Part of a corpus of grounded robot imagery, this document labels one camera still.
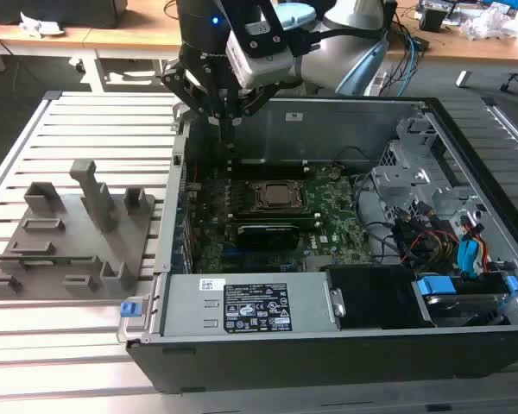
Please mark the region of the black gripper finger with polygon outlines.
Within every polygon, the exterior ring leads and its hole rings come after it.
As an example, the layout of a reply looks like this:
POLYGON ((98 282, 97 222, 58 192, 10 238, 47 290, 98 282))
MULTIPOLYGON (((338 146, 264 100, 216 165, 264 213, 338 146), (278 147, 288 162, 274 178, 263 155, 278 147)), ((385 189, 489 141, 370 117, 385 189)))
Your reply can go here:
POLYGON ((245 116, 254 115, 281 89, 281 83, 260 86, 248 92, 243 90, 231 95, 231 150, 236 150, 235 128, 245 116))
POLYGON ((209 91, 204 86, 196 85, 187 76, 186 68, 181 63, 173 63, 163 69, 161 82, 198 117, 216 126, 221 145, 230 151, 232 150, 232 121, 228 117, 224 100, 219 96, 212 74, 211 67, 206 65, 205 85, 212 87, 209 91))

